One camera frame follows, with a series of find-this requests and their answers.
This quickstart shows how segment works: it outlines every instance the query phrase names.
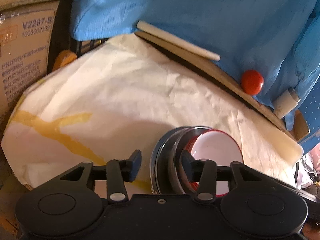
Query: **white stick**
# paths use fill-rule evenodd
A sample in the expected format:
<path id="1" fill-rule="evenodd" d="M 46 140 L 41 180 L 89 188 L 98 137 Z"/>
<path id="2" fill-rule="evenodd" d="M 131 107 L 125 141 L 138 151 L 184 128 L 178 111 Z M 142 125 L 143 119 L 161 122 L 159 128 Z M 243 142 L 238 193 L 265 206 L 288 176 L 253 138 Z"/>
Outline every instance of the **white stick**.
<path id="1" fill-rule="evenodd" d="M 166 32 L 164 30 L 161 30 L 157 27 L 154 27 L 153 25 L 146 23 L 144 21 L 139 21 L 137 24 L 137 28 L 139 30 L 142 30 L 146 33 L 150 33 L 158 38 L 161 38 L 162 40 L 165 40 L 167 42 L 170 42 L 180 48 L 183 48 L 189 52 L 192 52 L 196 55 L 199 55 L 204 58 L 212 59 L 219 61 L 220 60 L 220 55 L 213 53 L 211 51 L 208 51 L 206 49 L 203 49 L 201 47 L 198 47 L 190 42 L 187 42 L 183 39 L 178 38 L 177 36 Z"/>

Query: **pink cloth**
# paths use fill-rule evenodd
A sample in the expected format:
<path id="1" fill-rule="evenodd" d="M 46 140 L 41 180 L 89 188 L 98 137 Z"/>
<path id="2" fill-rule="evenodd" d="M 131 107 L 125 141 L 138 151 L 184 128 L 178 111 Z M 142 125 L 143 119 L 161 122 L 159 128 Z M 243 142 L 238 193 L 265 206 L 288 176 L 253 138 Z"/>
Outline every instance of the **pink cloth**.
<path id="1" fill-rule="evenodd" d="M 311 151 L 310 154 L 313 160 L 313 167 L 320 174 L 320 143 L 318 143 Z"/>

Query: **metal rivet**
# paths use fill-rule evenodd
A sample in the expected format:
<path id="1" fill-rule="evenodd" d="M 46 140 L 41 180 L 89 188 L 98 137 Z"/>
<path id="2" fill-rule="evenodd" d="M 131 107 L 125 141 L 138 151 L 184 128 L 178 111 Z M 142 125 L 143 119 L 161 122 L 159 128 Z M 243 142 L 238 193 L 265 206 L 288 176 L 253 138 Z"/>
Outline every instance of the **metal rivet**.
<path id="1" fill-rule="evenodd" d="M 213 196 L 210 193 L 202 192 L 197 195 L 197 198 L 203 201 L 209 201 L 213 199 Z"/>
<path id="2" fill-rule="evenodd" d="M 110 199 L 113 201 L 122 201 L 125 199 L 125 194 L 119 192 L 113 193 L 110 195 Z"/>
<path id="3" fill-rule="evenodd" d="M 158 199 L 158 203 L 159 204 L 164 204 L 164 203 L 166 203 L 166 200 L 165 199 Z"/>

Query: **blue fabric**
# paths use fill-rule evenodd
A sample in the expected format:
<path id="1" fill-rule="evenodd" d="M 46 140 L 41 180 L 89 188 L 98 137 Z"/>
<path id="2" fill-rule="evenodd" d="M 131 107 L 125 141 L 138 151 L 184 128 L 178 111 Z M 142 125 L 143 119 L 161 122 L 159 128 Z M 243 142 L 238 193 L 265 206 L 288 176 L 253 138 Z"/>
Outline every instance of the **blue fabric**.
<path id="1" fill-rule="evenodd" d="M 273 100 L 288 87 L 296 88 L 302 102 L 319 76 L 316 2 L 74 0 L 70 32 L 79 41 L 99 39 L 132 33 L 137 21 L 144 20 L 219 53 L 221 60 L 216 64 L 237 82 L 245 70 L 258 70 L 265 84 L 255 98 L 272 107 Z M 291 130 L 293 114 L 285 121 Z"/>
<path id="2" fill-rule="evenodd" d="M 299 110 L 310 128 L 310 134 L 300 143 L 306 154 L 320 142 L 320 81 L 316 82 Z"/>

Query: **tomato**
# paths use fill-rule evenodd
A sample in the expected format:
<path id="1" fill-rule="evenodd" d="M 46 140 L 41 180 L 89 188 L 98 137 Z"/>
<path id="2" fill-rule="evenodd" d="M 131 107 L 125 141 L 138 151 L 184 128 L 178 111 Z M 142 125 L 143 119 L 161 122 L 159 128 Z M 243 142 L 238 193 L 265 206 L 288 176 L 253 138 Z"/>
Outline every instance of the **tomato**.
<path id="1" fill-rule="evenodd" d="M 256 70 L 247 70 L 242 74 L 241 87 L 251 96 L 255 96 L 261 91 L 263 83 L 263 76 Z"/>

